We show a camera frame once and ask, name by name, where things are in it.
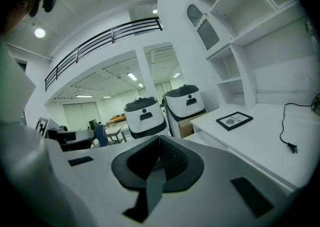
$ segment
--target black slot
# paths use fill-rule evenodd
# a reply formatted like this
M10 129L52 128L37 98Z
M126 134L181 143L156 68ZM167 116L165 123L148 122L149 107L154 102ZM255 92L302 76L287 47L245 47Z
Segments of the black slot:
M141 121L144 121L144 120L150 119L152 116L153 116L153 115L152 115L151 112L147 112L147 113L145 113L145 114L140 115L140 120L141 120Z
M274 208L274 206L244 177L231 180L247 206L256 218Z
M86 157L80 157L80 158L75 158L75 159L70 159L68 160L69 164L71 167L80 165L83 163L87 163L90 161L93 161L94 159L92 157L86 156Z
M188 105L193 105L197 102L197 99L196 98L191 98L189 100L186 100L186 106Z

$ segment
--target computer monitor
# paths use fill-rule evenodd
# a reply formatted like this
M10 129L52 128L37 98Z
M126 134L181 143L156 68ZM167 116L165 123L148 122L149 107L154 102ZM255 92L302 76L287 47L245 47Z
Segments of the computer monitor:
M94 120L89 121L89 125L90 125L91 130L95 130L95 129L96 129L96 127L98 126L98 124L97 124L97 122L96 122L96 120L95 120L95 119L94 119Z

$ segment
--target black picture frame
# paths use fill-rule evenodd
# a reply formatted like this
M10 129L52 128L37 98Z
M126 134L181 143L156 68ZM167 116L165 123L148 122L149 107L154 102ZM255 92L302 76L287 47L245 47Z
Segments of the black picture frame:
M231 117L232 115L235 115L235 114L241 114L241 115L247 117L247 119L244 120L244 121L241 121L240 123L235 124L235 125L233 125L233 126L227 126L226 124L224 124L223 122L221 122L221 120L223 120L223 119L225 119L225 118L229 118L229 117ZM216 119L215 121L216 121L219 125L221 125L223 128L225 128L227 131L231 131L231 130L233 130L233 129L236 129L236 128L238 128L238 127L241 127L242 125L244 125L244 124L252 121L253 119L254 119L253 117L251 117L251 116L249 116L249 115L246 115L246 114L244 114L244 113L242 113L242 112L240 112L240 111L237 111L237 112L232 113L232 114L230 114L230 115L228 115L228 116L224 116L224 117L218 118L218 119Z

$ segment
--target blue chair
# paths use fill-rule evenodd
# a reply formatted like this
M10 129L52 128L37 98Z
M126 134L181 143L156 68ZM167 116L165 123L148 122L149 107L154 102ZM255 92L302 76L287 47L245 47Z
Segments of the blue chair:
M106 137L105 126L103 124L97 125L94 133L95 137L99 141L99 147L105 147L109 145L108 138Z

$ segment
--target white column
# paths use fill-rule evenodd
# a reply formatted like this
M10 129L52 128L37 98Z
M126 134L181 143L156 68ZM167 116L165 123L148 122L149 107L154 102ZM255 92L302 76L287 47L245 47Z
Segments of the white column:
M138 59L140 72L141 72L143 83L144 83L143 85L145 86L145 89L146 89L146 94L148 95L148 97L154 97L155 99L158 99L157 91L156 91L154 80L152 78L152 75L149 69L145 51L142 47L140 47L135 49L135 53Z

